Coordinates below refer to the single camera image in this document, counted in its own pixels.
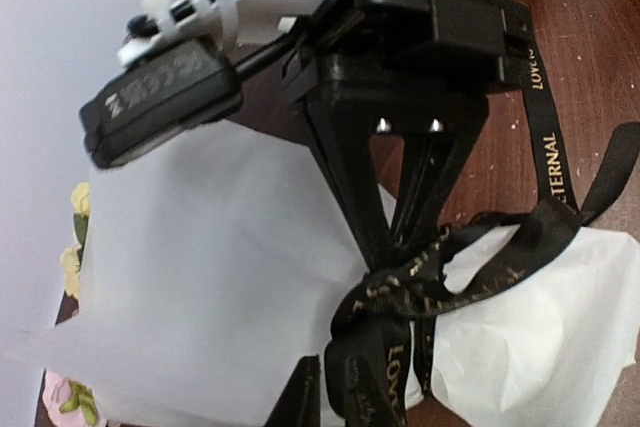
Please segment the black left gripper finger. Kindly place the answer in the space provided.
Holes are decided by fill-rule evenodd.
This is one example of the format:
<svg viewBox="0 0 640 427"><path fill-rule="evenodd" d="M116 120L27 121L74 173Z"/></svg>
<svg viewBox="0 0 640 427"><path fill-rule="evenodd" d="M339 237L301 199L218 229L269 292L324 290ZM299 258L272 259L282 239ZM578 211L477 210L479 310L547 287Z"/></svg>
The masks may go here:
<svg viewBox="0 0 640 427"><path fill-rule="evenodd" d="M319 427L320 420L320 359L304 356L269 415L267 427Z"/></svg>

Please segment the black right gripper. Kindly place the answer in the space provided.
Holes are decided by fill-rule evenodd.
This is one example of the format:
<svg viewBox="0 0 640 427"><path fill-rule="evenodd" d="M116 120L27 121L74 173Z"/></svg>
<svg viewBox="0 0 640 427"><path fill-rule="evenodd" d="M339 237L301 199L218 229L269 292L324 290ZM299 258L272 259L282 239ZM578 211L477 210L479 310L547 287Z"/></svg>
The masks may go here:
<svg viewBox="0 0 640 427"><path fill-rule="evenodd" d="M520 90L533 45L516 0L323 0L283 66L311 149L370 270L410 257L437 222L487 120ZM378 79L385 93L363 79ZM387 226L369 139L403 145Z"/></svg>

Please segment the white wrapping paper sheet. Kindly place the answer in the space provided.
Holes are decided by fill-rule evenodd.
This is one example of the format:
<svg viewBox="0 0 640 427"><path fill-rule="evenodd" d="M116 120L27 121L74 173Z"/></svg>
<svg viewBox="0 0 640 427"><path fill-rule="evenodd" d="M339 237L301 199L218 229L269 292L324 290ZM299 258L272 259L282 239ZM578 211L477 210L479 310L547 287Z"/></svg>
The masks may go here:
<svg viewBox="0 0 640 427"><path fill-rule="evenodd" d="M365 357L397 414L428 395L473 426L593 426L639 332L639 244L591 227L639 126L580 211L444 226L368 269L309 151L225 122L91 174L79 312L20 351L85 382L107 420L260 426L304 356L340 424Z"/></svg>

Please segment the large yellow flower bunch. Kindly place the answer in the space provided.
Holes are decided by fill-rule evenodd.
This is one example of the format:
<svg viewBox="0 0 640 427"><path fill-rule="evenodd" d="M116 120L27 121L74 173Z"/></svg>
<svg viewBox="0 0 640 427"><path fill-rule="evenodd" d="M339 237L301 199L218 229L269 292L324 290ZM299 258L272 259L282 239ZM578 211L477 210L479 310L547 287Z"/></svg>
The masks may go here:
<svg viewBox="0 0 640 427"><path fill-rule="evenodd" d="M60 256L60 264L64 270L65 294L79 301L82 260L91 214L90 185L88 182L81 182L75 187L71 193L70 202L73 208L74 244L63 251Z"/></svg>

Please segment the pink flower stem two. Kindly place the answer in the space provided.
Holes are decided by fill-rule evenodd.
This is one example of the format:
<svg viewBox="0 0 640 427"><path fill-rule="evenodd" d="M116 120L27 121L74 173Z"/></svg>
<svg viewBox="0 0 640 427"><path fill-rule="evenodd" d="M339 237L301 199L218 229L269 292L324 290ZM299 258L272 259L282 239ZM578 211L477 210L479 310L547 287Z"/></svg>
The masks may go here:
<svg viewBox="0 0 640 427"><path fill-rule="evenodd" d="M54 426L104 427L108 425L107 419L99 413L93 391L69 377L46 370L41 400Z"/></svg>

